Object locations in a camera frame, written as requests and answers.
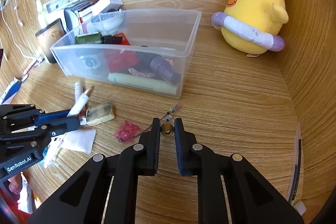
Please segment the small gold bell charm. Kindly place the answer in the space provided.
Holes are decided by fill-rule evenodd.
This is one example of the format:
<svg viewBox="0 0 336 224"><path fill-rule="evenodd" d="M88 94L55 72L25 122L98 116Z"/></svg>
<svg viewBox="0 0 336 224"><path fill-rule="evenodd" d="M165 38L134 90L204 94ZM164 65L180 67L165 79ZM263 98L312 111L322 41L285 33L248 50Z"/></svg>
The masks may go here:
<svg viewBox="0 0 336 224"><path fill-rule="evenodd" d="M171 123L164 123L160 127L160 132L163 136L173 135L174 134L174 126Z"/></svg>

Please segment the white gold trimmer pen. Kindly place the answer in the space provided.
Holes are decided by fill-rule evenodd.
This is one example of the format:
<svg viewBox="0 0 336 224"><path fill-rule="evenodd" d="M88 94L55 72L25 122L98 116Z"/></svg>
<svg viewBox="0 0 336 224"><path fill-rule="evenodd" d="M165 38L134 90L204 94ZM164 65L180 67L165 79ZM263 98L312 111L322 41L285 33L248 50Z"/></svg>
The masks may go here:
<svg viewBox="0 0 336 224"><path fill-rule="evenodd" d="M74 117L79 115L79 113L82 111L82 109L86 106L87 102L89 101L89 97L91 96L94 88L95 88L94 86L91 86L81 94L79 99L75 102L74 106L67 114L67 117Z"/></svg>

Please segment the white lip balm stick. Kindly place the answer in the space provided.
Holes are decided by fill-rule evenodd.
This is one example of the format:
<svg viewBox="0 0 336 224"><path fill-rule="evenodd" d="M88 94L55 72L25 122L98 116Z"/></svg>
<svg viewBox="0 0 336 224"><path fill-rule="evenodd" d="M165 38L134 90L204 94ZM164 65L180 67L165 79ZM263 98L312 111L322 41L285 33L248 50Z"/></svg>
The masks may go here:
<svg viewBox="0 0 336 224"><path fill-rule="evenodd" d="M75 102L77 102L81 96L81 94L84 92L83 85L81 82L75 82ZM80 111L78 118L83 121L85 119L86 115L86 106L82 108Z"/></svg>

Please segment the pale green tube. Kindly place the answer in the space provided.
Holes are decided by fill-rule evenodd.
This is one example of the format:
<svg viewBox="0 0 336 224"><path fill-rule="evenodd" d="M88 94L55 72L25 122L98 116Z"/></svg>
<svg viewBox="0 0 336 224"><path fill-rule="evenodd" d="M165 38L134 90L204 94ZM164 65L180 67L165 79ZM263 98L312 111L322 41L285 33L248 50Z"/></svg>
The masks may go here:
<svg viewBox="0 0 336 224"><path fill-rule="evenodd" d="M171 85L166 81L126 75L122 73L109 73L108 80L114 84L172 96L175 96L178 90L177 86Z"/></svg>

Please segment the white tape roll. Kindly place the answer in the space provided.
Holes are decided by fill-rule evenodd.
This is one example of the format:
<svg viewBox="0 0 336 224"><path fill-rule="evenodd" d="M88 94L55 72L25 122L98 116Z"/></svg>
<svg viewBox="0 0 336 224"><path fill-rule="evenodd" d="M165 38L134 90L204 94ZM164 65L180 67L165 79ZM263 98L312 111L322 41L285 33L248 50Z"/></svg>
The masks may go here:
<svg viewBox="0 0 336 224"><path fill-rule="evenodd" d="M101 65L96 55L81 56L80 59L86 69L98 69Z"/></svg>

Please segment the dark green pump bottle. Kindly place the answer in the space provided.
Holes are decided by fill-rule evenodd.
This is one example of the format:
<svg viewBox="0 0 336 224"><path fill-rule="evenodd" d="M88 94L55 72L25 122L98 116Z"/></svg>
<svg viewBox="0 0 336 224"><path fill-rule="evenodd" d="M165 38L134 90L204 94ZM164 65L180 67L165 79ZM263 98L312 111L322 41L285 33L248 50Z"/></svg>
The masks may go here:
<svg viewBox="0 0 336 224"><path fill-rule="evenodd" d="M74 43L81 44L121 44L122 36L103 36L100 32L91 34L78 35L74 39Z"/></svg>

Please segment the white paper sheet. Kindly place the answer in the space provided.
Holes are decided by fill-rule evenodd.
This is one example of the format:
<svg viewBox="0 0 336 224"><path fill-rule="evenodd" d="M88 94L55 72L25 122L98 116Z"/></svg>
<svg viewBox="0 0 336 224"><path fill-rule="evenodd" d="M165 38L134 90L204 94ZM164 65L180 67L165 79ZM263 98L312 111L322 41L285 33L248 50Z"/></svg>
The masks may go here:
<svg viewBox="0 0 336 224"><path fill-rule="evenodd" d="M83 153L91 153L96 136L92 128L80 128L64 135L61 148Z"/></svg>

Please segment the pink crystal hair clip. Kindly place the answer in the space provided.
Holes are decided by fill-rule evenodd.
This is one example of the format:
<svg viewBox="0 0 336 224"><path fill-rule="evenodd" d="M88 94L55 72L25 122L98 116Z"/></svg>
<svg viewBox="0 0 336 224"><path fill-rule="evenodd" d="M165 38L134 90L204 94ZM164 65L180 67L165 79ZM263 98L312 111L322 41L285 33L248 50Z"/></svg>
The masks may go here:
<svg viewBox="0 0 336 224"><path fill-rule="evenodd" d="M118 141L130 141L133 137L141 131L141 128L130 121L124 121L118 128L114 137Z"/></svg>

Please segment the purple grey cylinder bottle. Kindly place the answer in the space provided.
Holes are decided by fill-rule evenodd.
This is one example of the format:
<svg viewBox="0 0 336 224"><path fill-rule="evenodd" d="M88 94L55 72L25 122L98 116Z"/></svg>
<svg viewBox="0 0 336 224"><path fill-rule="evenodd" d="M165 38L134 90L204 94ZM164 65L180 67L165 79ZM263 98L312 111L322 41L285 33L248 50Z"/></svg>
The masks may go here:
<svg viewBox="0 0 336 224"><path fill-rule="evenodd" d="M135 54L142 67L150 70L156 76L161 77L172 85L181 82L181 74L161 55L148 52L136 52Z"/></svg>

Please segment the red envelope packet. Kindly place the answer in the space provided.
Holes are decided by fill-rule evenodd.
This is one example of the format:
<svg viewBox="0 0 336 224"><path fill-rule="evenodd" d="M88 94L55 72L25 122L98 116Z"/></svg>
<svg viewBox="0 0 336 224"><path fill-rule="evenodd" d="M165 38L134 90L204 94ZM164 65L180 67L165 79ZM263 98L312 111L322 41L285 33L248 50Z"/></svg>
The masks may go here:
<svg viewBox="0 0 336 224"><path fill-rule="evenodd" d="M116 35L107 35L102 37L103 44L117 45L117 46L129 46L126 36L123 33ZM108 64L110 73L116 73L124 71L139 63L134 51L126 50L105 50L104 57Z"/></svg>

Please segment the clear plastic storage box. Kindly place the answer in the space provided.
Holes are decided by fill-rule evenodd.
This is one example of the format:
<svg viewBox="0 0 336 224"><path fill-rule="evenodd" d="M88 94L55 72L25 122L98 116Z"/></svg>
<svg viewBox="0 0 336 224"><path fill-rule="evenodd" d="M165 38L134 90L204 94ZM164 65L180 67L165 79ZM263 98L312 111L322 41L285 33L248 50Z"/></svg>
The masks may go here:
<svg viewBox="0 0 336 224"><path fill-rule="evenodd" d="M123 23L119 29L111 33L102 33L102 35L123 33L130 43L129 46L75 44L76 36L99 32L90 19L65 34L51 47L51 52L58 65L67 76L80 76L114 84L108 80L110 72L104 57L105 50L156 53L166 59L181 74L181 82L175 85L178 87L177 94L172 96L143 91L179 99L193 56L194 42L202 13L196 10L180 9L135 9L123 12ZM88 55L97 56L101 64L98 69L86 69L80 57ZM140 63L116 73L165 81L150 70L143 68Z"/></svg>

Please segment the stack of books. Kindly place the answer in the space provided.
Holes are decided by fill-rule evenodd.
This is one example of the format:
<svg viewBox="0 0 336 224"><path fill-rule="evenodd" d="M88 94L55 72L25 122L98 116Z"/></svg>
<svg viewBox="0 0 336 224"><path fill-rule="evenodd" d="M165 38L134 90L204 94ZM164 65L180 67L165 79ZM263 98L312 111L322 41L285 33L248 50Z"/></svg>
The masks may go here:
<svg viewBox="0 0 336 224"><path fill-rule="evenodd" d="M93 16L118 11L122 6L122 0L52 0L43 4L43 12L46 23L59 19L65 31L70 32Z"/></svg>

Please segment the yellow chick plush toy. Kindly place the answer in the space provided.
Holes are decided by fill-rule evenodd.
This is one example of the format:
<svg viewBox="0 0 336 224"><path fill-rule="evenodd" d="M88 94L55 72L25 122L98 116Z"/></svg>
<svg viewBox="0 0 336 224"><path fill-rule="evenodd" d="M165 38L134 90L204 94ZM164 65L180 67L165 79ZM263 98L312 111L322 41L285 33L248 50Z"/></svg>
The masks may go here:
<svg viewBox="0 0 336 224"><path fill-rule="evenodd" d="M289 20L285 0L228 0L224 11L214 13L211 20L230 46L248 56L285 47L278 35Z"/></svg>

